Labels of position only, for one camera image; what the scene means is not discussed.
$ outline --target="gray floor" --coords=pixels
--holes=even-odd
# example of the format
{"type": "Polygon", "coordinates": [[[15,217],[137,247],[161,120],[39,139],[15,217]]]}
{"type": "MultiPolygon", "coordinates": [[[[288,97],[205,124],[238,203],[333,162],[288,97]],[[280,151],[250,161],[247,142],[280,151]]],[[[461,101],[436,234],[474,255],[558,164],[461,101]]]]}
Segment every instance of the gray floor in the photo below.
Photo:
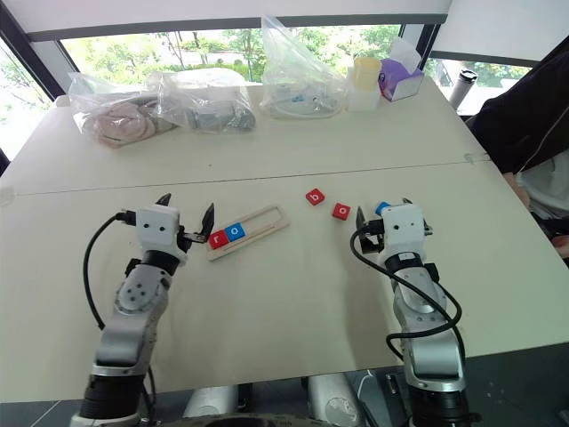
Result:
{"type": "MultiPolygon", "coordinates": [[[[484,417],[477,425],[567,427],[558,412],[569,408],[569,344],[473,358],[469,359],[467,369],[471,409],[484,417]]],[[[393,415],[399,400],[390,396],[384,399],[382,391],[386,390],[385,374],[395,373],[397,369],[373,372],[377,381],[364,383],[362,400],[380,427],[392,427],[388,407],[393,415]]],[[[364,375],[365,372],[349,373],[355,388],[364,375]]],[[[160,393],[157,417],[164,422],[178,419],[190,395],[191,391],[160,393]]],[[[254,410],[258,413],[309,414],[306,392],[298,379],[256,383],[253,396],[254,410]]],[[[0,426],[65,426],[78,404],[76,400],[2,404],[0,426]]]]}

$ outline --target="thermos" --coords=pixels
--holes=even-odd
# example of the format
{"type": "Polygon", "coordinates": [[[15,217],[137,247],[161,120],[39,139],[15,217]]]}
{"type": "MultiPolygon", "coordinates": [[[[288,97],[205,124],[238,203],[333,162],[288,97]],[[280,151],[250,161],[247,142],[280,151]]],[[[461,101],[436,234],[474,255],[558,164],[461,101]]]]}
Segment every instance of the thermos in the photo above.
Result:
{"type": "Polygon", "coordinates": [[[469,90],[472,88],[474,83],[477,81],[478,74],[469,69],[464,69],[459,75],[453,93],[451,94],[451,99],[449,102],[454,109],[457,109],[461,105],[462,100],[467,95],[469,90]]]}

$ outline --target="red letter block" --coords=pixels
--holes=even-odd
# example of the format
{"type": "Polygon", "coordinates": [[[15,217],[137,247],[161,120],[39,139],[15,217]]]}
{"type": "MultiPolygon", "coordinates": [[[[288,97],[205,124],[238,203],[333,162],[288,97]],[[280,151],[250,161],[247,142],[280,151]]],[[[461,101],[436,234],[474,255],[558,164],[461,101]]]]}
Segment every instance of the red letter block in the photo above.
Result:
{"type": "Polygon", "coordinates": [[[312,204],[317,205],[324,201],[324,194],[319,189],[313,189],[306,194],[306,199],[312,204]]]}
{"type": "Polygon", "coordinates": [[[209,242],[212,249],[217,249],[229,243],[228,235],[225,234],[225,230],[216,231],[210,235],[209,242]]]}
{"type": "Polygon", "coordinates": [[[332,212],[332,216],[346,221],[349,217],[349,209],[349,206],[343,205],[342,203],[337,203],[332,212]]]}

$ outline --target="silver cylinder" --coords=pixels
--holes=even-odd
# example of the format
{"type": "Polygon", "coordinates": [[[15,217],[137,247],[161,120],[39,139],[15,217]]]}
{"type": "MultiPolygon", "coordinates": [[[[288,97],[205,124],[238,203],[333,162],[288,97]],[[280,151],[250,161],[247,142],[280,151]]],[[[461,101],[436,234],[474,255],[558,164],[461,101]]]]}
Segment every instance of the silver cylinder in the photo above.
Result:
{"type": "Polygon", "coordinates": [[[474,71],[470,71],[469,69],[461,71],[461,74],[454,85],[451,99],[449,100],[454,109],[457,109],[461,105],[462,100],[464,100],[469,90],[474,86],[477,78],[478,74],[474,71]]]}
{"type": "Polygon", "coordinates": [[[317,420],[340,427],[365,425],[356,393],[342,373],[310,376],[309,405],[317,420]]]}
{"type": "Polygon", "coordinates": [[[237,412],[238,385],[194,390],[182,418],[237,412]]]}

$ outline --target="plastic bag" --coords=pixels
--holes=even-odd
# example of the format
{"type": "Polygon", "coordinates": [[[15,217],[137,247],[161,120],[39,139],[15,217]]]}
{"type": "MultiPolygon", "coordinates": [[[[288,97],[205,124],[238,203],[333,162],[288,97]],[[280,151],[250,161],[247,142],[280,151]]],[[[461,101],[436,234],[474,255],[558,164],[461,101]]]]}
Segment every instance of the plastic bag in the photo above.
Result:
{"type": "Polygon", "coordinates": [[[231,69],[201,68],[151,79],[158,86],[157,117],[206,133],[255,127],[245,80],[231,69]]]}
{"type": "Polygon", "coordinates": [[[114,148],[174,127],[153,116],[156,92],[113,85],[81,73],[71,73],[69,104],[79,132],[114,148]]]}
{"type": "Polygon", "coordinates": [[[272,117],[323,118],[343,110],[346,79],[316,59],[276,18],[261,18],[267,65],[261,109],[272,117]]]}

